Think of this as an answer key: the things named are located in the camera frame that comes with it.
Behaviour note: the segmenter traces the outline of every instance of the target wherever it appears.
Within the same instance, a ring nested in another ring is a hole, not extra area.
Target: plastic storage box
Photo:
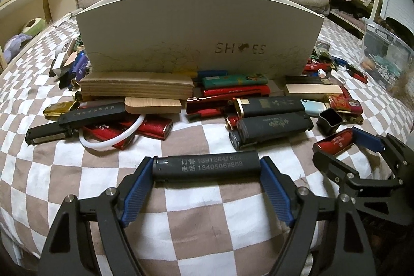
[[[387,29],[363,18],[365,34],[362,40],[360,66],[395,97],[414,98],[414,51]]]

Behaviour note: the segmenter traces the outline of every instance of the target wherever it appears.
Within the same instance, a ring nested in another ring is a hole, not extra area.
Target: wooden bed frame
[[[3,56],[5,43],[14,35],[21,33],[22,27],[31,19],[41,17],[51,24],[68,12],[77,9],[77,0],[4,0],[0,3],[0,68],[4,71],[8,64]],[[20,51],[21,56],[37,38],[34,37]]]

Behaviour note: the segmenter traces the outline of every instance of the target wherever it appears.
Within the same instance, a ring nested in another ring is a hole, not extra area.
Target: checkered bedsheet
[[[54,49],[76,34],[74,19],[41,38],[0,80],[0,222],[13,240],[40,257],[49,227],[65,195],[80,199],[117,186],[144,156],[233,152],[223,119],[188,123],[184,114],[172,115],[173,130],[166,141],[136,138],[125,151],[85,150],[74,137],[28,146],[29,127],[46,123],[43,110],[70,99],[55,78],[48,77]],[[361,42],[328,19],[320,39],[331,52],[356,64]],[[374,81],[367,85],[343,74],[347,88],[364,108],[362,128],[390,133],[404,142],[413,113],[390,98]],[[271,145],[259,146],[282,173],[317,195],[338,193],[312,163],[312,144],[323,139],[317,127]],[[385,178],[389,170],[380,158],[356,147],[339,157],[361,177]],[[111,275],[98,228],[93,238],[103,275]],[[126,229],[130,245],[148,275],[260,276],[274,263],[288,228],[274,214],[258,181],[228,184],[158,185],[151,191],[137,220]],[[315,229],[315,239],[321,230]]]

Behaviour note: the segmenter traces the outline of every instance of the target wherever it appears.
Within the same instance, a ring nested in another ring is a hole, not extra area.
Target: white tube
[[[86,148],[97,150],[97,151],[109,150],[109,148],[112,145],[115,145],[121,142],[122,140],[126,139],[127,137],[131,136],[135,132],[135,130],[137,130],[139,126],[142,124],[142,122],[144,121],[144,118],[145,118],[145,114],[141,114],[137,118],[137,120],[134,122],[134,124],[131,125],[127,130],[125,130],[121,135],[118,135],[112,139],[105,140],[104,142],[99,142],[99,143],[88,142],[83,136],[82,128],[79,128],[80,143]]]

